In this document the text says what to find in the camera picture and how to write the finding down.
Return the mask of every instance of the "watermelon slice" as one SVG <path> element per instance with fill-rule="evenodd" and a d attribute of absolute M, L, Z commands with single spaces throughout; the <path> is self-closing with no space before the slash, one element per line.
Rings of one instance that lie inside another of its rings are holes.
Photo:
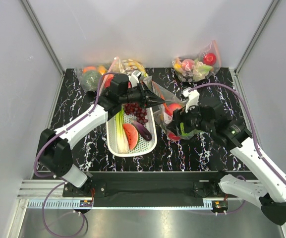
<path fill-rule="evenodd" d="M 132 124 L 124 123 L 123 128 L 127 137 L 128 147 L 130 150 L 135 149 L 138 144 L 138 132 Z"/>

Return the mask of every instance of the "black marble surface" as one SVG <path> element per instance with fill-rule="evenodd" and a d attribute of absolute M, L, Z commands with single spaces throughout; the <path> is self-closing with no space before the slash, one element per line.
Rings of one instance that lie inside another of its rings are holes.
<path fill-rule="evenodd" d="M 147 68 L 153 80 L 168 88 L 180 98 L 184 88 L 207 82 L 218 82 L 233 87 L 228 68 L 221 68 L 216 76 L 199 83 L 181 83 L 172 68 Z M 244 121 L 238 99 L 220 87 L 199 90 L 200 98 L 217 97 L 225 107 L 225 113 L 232 119 Z M 67 69 L 51 129 L 61 127 L 86 111 L 93 103 L 96 92 L 84 92 L 73 69 Z M 247 167 L 225 148 L 212 141 L 203 132 L 190 140 L 171 142 L 157 125 L 158 142 L 156 148 L 143 156 L 117 157 L 109 152 L 105 124 L 91 131 L 80 140 L 72 151 L 74 163 L 82 171 L 217 171 L 248 170 Z"/>

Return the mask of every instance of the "bag of fruit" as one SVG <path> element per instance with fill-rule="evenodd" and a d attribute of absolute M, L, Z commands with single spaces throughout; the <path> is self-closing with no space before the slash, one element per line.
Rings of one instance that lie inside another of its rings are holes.
<path fill-rule="evenodd" d="M 151 80 L 153 92 L 165 100 L 165 103 L 158 105 L 159 110 L 154 112 L 155 122 L 166 132 L 168 139 L 171 141 L 178 141 L 180 139 L 190 139 L 199 131 L 194 130 L 191 133 L 184 133 L 181 128 L 182 134 L 175 135 L 170 131 L 167 126 L 172 121 L 172 114 L 175 110 L 181 109 L 185 106 L 186 102 L 182 102 L 175 94 L 163 88 L 159 84 Z"/>
<path fill-rule="evenodd" d="M 215 75 L 221 68 L 217 42 L 213 40 L 197 55 L 173 59 L 172 66 L 181 82 L 198 82 Z"/>

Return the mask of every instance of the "reflective metal surface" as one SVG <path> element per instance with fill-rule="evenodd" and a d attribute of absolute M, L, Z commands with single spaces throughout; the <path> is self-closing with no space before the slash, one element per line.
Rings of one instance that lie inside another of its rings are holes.
<path fill-rule="evenodd" d="M 229 211 L 239 201 L 230 201 Z M 82 219 L 66 210 L 46 210 L 53 232 L 73 235 Z M 85 238 L 283 238 L 281 228 L 267 220 L 261 211 L 246 203 L 235 214 L 215 216 L 210 211 L 92 210 L 86 214 Z M 40 209 L 27 209 L 20 238 L 52 238 L 43 226 Z"/>

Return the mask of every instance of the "plastic tray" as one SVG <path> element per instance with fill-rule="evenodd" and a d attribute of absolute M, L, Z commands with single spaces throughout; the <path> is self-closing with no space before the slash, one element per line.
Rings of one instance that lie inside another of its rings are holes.
<path fill-rule="evenodd" d="M 146 141 L 139 134 L 139 141 L 134 150 L 130 150 L 128 154 L 120 154 L 117 149 L 116 144 L 116 121 L 115 117 L 107 122 L 107 138 L 108 138 L 108 148 L 110 152 L 119 157 L 133 157 L 145 155 L 151 152 L 156 144 L 157 144 L 157 135 L 156 135 L 156 127 L 154 122 L 153 110 L 151 108 L 146 109 L 147 115 L 145 116 L 148 119 L 148 122 L 145 124 L 145 127 L 149 130 L 152 135 L 151 141 Z M 126 115 L 124 114 L 124 123 L 131 123 L 131 120 L 136 120 L 134 115 Z"/>

